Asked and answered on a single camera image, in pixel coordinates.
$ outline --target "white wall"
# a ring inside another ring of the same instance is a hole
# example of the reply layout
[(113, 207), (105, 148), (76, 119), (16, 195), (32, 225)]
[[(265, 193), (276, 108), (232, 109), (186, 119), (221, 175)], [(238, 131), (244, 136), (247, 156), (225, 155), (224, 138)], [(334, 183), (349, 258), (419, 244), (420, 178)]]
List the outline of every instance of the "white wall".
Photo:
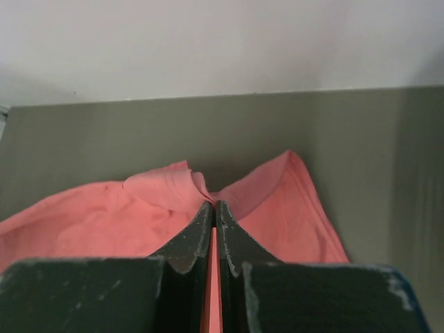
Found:
[(443, 84), (443, 18), (442, 0), (0, 0), (0, 105)]

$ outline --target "gray surface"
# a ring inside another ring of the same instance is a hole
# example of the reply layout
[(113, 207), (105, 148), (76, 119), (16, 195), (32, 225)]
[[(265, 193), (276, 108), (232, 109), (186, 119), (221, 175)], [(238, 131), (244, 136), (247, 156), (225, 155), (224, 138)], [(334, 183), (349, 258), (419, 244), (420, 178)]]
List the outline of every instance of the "gray surface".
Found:
[(15, 108), (0, 142), (0, 220), (183, 159), (220, 189), (290, 148), (352, 260), (399, 267), (444, 332), (443, 133), (443, 88)]
[(0, 140), (1, 140), (1, 136), (3, 135), (4, 128), (5, 128), (5, 121), (0, 116)]

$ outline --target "pink shirt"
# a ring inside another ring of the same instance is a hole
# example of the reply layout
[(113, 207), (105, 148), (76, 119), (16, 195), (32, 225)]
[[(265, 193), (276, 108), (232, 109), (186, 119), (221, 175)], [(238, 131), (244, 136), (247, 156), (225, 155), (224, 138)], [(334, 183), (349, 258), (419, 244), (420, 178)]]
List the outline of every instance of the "pink shirt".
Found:
[[(179, 162), (45, 198), (0, 223), (0, 272), (26, 257), (146, 257), (205, 200), (226, 201), (240, 226), (285, 262), (348, 262), (303, 161), (287, 151), (219, 193)], [(215, 246), (213, 238), (210, 325), (220, 327)]]

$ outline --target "gray metal panel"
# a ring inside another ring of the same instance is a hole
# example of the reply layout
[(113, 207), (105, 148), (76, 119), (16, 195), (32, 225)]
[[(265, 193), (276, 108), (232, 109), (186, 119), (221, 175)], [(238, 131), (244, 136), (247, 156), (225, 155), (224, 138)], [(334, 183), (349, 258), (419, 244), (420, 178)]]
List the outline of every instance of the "gray metal panel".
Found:
[(220, 189), (290, 148), (351, 259), (405, 272), (440, 332), (443, 133), (443, 88), (13, 108), (0, 220), (70, 187), (184, 159)]

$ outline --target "pink cloth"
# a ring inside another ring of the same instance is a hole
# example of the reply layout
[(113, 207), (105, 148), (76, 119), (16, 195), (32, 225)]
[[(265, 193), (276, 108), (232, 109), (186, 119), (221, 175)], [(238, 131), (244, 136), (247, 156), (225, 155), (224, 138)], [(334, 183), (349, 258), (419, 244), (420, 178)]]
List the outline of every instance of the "pink cloth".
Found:
[[(240, 226), (285, 262), (348, 262), (302, 160), (287, 151), (219, 193), (186, 162), (50, 196), (0, 223), (0, 272), (26, 257), (145, 257), (205, 201), (225, 200)], [(207, 332), (221, 327), (212, 235)]]

